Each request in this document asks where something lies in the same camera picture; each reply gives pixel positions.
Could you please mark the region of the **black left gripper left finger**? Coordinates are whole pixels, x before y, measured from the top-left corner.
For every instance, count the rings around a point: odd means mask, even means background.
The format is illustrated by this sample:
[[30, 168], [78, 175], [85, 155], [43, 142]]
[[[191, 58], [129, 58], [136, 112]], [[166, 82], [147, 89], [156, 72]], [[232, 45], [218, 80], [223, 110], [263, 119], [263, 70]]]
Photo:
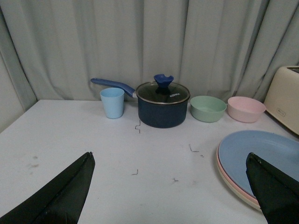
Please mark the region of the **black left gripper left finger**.
[[87, 152], [27, 200], [0, 218], [2, 224], [76, 224], [84, 207], [95, 160]]

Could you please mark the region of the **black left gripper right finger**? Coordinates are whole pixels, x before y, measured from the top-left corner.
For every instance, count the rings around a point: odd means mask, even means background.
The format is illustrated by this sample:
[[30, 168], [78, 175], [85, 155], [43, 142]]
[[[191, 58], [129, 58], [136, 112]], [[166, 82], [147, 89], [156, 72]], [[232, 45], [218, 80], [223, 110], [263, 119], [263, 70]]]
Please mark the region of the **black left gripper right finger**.
[[299, 222], [299, 182], [254, 153], [246, 159], [246, 175], [269, 224]]

